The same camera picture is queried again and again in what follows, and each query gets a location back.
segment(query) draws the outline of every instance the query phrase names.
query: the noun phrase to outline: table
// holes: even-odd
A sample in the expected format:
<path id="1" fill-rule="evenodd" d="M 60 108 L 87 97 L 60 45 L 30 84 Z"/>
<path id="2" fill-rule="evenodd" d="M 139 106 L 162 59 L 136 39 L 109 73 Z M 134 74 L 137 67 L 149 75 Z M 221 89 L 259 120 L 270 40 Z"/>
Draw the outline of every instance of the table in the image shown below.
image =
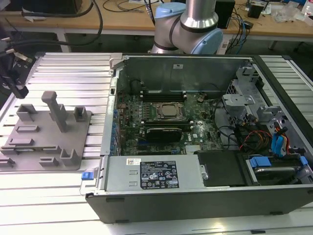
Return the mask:
<path id="1" fill-rule="evenodd" d="M 29 94 L 24 100 L 11 95 L 0 111 L 0 146 L 16 124 L 21 103 L 47 110 L 41 101 L 45 90 L 57 92 L 57 101 L 67 110 L 84 105 L 92 111 L 81 167 L 70 172 L 0 173 L 1 235 L 65 234 L 86 235 L 185 235 L 251 234 L 251 230 L 275 235 L 311 235 L 313 203 L 289 214 L 228 218 L 103 224 L 81 194 L 81 173 L 99 166 L 100 145 L 110 89 L 109 53 L 46 53 L 34 65 L 27 79 Z M 281 56 L 262 56 L 292 100 L 313 121 L 313 83 L 293 61 Z"/>
<path id="2" fill-rule="evenodd" d="M 104 20 L 102 34 L 121 34 L 121 35 L 154 35 L 154 25 L 146 13 L 123 12 L 114 13 L 102 8 L 104 0 L 97 0 Z M 118 10 L 115 6 L 116 0 L 111 0 L 106 4 L 109 9 Z M 245 0 L 236 0 L 236 9 Z M 82 10 L 87 9 L 89 0 L 83 0 Z M 126 3 L 126 8 L 139 6 L 138 3 Z M 301 21 L 275 23 L 271 16 L 260 16 L 259 19 L 248 18 L 247 12 L 238 9 L 237 12 L 244 20 L 254 23 L 249 34 L 249 39 L 253 40 L 272 40 L 272 41 L 297 41 L 313 42 L 313 27 L 308 26 Z M 53 32 L 57 35 L 59 41 L 66 41 L 67 33 L 97 33 L 99 19 L 93 8 L 88 14 L 72 19 L 48 18 L 44 21 L 27 21 L 21 16 L 12 16 L 2 12 L 0 22 L 4 23 L 6 29 L 13 31 L 4 20 L 4 16 L 20 31 L 30 32 Z M 223 29 L 224 39 L 218 50 L 219 54 L 225 54 L 227 44 L 231 38 L 238 32 L 238 25 L 235 20 L 231 20 L 227 29 Z M 70 47 L 61 46 L 63 52 L 70 52 Z"/>

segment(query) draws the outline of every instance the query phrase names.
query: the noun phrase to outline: circuit board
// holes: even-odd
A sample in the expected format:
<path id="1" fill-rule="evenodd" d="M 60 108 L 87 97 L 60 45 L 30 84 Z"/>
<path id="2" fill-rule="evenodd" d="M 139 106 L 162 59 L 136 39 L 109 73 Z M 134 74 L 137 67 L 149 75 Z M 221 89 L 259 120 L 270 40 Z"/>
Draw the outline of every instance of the circuit board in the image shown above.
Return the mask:
<path id="1" fill-rule="evenodd" d="M 162 106 L 160 103 L 147 103 L 135 95 L 118 94 L 121 155 L 193 154 L 197 150 L 222 149 L 223 144 L 212 121 L 213 100 L 199 102 L 199 95 L 187 94 L 183 103 L 163 104 L 161 113 L 158 111 Z M 192 124 L 191 131 L 183 131 L 178 142 L 147 141 L 142 135 L 142 120 L 157 120 L 167 118 L 167 115 L 177 120 L 188 120 Z"/>

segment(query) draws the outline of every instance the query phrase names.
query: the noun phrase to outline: blue latch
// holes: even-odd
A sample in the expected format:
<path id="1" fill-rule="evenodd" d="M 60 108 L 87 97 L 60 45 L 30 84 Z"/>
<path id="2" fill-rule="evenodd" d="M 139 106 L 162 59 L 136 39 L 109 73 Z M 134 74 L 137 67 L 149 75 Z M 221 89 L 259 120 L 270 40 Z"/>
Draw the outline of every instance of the blue latch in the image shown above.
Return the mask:
<path id="1" fill-rule="evenodd" d="M 94 173 L 93 172 L 83 172 L 82 180 L 93 180 Z"/>
<path id="2" fill-rule="evenodd" d="M 304 156 L 300 156 L 300 161 L 301 161 L 302 165 L 308 164 L 308 160 Z"/>
<path id="3" fill-rule="evenodd" d="M 250 164 L 252 168 L 256 167 L 265 167 L 265 166 L 272 166 L 268 157 L 260 156 L 260 157 L 253 157 L 250 159 Z"/>
<path id="4" fill-rule="evenodd" d="M 272 148 L 272 152 L 277 154 L 279 158 L 284 156 L 281 153 L 281 149 L 283 147 L 283 144 L 284 144 L 284 138 L 282 136 L 278 135 L 277 133 L 275 133 L 273 135 L 271 148 Z"/>

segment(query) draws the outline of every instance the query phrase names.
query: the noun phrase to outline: slotted aluminum surface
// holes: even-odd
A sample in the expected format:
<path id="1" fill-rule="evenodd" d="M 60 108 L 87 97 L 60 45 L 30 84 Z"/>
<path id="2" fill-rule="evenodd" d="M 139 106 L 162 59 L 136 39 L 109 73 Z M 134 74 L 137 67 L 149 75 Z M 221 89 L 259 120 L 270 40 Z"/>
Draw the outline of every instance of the slotted aluminum surface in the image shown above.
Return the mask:
<path id="1" fill-rule="evenodd" d="M 261 56 L 309 124 L 313 126 L 313 83 L 294 61 L 282 56 Z M 278 105 L 269 89 L 264 89 L 273 105 Z"/>
<path id="2" fill-rule="evenodd" d="M 251 234 L 251 230 L 265 230 L 266 234 L 276 235 L 312 234 L 313 204 L 279 216 L 114 225 L 100 222 L 85 198 L 80 195 L 79 188 L 81 172 L 99 165 L 106 98 L 109 94 L 109 56 L 105 53 L 47 53 L 37 63 L 31 75 L 27 98 L 24 101 L 13 100 L 10 106 L 2 109 L 7 111 L 0 122 L 2 142 L 6 141 L 7 135 L 18 120 L 15 112 L 19 103 L 33 103 L 36 109 L 47 110 L 40 98 L 42 92 L 48 89 L 57 91 L 58 102 L 64 103 L 67 110 L 73 109 L 77 104 L 86 105 L 94 115 L 80 170 L 69 173 L 0 174 L 1 235 L 86 235 L 94 232 L 102 235 L 239 235 Z"/>

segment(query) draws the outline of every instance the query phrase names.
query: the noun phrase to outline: power supply label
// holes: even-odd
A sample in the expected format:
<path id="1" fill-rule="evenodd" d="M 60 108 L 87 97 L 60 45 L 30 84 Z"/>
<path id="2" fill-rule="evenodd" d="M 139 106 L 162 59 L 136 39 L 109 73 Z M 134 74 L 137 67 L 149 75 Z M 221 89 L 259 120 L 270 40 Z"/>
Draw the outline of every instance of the power supply label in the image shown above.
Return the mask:
<path id="1" fill-rule="evenodd" d="M 142 189 L 179 188 L 176 161 L 141 162 L 140 187 Z"/>

